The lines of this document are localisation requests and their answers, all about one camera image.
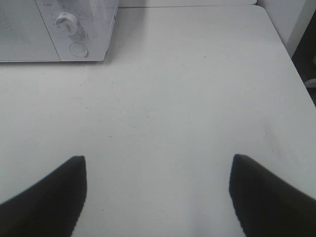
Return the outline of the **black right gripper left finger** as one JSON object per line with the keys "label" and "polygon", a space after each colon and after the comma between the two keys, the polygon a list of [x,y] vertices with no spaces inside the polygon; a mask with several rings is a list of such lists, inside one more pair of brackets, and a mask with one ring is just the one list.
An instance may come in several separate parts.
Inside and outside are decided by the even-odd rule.
{"label": "black right gripper left finger", "polygon": [[2,237],[70,237],[87,196],[83,156],[68,159],[0,205]]}

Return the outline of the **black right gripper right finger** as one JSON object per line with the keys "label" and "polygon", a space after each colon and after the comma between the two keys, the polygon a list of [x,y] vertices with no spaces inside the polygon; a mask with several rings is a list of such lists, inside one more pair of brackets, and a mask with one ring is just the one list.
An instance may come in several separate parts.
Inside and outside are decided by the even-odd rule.
{"label": "black right gripper right finger", "polygon": [[229,194],[247,237],[316,235],[316,200],[249,156],[234,155]]}

